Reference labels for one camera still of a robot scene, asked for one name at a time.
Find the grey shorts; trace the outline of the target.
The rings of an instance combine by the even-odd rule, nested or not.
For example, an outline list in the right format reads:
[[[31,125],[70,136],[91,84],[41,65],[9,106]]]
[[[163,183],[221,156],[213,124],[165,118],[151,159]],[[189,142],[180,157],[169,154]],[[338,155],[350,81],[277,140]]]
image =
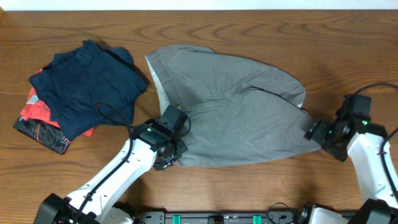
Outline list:
[[[304,86],[287,72],[208,47],[168,45],[146,55],[161,110],[191,120],[184,167],[224,167],[284,159],[319,149],[304,134],[312,117]]]

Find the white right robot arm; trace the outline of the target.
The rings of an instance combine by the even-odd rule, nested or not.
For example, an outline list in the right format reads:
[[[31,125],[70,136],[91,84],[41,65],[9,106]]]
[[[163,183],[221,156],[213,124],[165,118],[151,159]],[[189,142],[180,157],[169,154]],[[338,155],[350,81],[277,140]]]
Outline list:
[[[397,173],[383,126],[365,119],[314,122],[304,137],[321,144],[339,160],[353,163],[363,205],[350,218],[319,205],[308,212],[306,223],[397,223]]]

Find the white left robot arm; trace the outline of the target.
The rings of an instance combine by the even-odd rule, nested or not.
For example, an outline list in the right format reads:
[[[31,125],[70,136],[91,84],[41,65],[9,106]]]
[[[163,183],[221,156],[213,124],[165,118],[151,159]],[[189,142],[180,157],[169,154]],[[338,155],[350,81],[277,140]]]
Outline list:
[[[190,129],[150,119],[128,131],[123,148],[91,180],[65,198],[50,194],[40,204],[35,223],[133,223],[114,204],[147,171],[174,165],[187,150],[182,137]]]

